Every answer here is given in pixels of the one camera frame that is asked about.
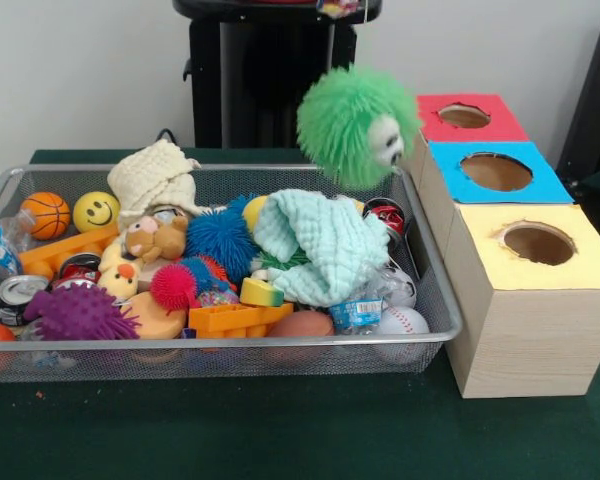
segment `washcloth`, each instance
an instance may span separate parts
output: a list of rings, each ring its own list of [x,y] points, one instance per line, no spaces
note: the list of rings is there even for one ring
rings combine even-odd
[[[270,268],[271,285],[285,300],[316,307],[345,301],[389,261],[387,226],[374,214],[362,218],[348,198],[280,190],[265,202],[254,239],[280,262],[302,248],[310,263],[287,271]]]
[[[119,230],[156,206],[180,207],[193,216],[209,211],[195,204],[196,184],[190,174],[194,168],[200,164],[164,139],[122,159],[107,177],[120,202]]]

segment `baseball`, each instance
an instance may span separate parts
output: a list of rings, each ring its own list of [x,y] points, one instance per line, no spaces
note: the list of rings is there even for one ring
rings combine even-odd
[[[422,315],[412,308],[389,307],[382,312],[377,335],[415,335],[429,333],[429,325]],[[380,358],[394,365],[412,365],[422,360],[427,343],[401,343],[374,345]]]

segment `orange plastic block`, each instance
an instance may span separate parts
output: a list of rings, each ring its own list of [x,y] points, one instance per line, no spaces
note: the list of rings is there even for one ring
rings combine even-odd
[[[20,261],[27,275],[42,275],[49,281],[71,255],[80,252],[102,255],[105,248],[118,236],[118,226],[114,223],[97,230],[81,233],[34,248],[20,254]]]
[[[264,337],[274,323],[293,313],[293,304],[280,307],[220,305],[189,310],[189,328],[196,338]]]

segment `purple spiky ball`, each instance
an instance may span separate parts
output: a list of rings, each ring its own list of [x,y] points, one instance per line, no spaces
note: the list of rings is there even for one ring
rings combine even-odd
[[[36,333],[44,340],[124,340],[138,338],[137,317],[131,310],[113,305],[115,298],[106,290],[87,285],[71,285],[38,292],[27,305],[24,318],[40,318]]]

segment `white knitted cloth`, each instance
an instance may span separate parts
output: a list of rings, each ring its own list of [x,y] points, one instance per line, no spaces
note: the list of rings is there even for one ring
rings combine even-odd
[[[164,139],[122,159],[107,177],[120,201],[120,231],[158,205],[180,207],[193,216],[208,211],[195,203],[194,168],[200,164]]]

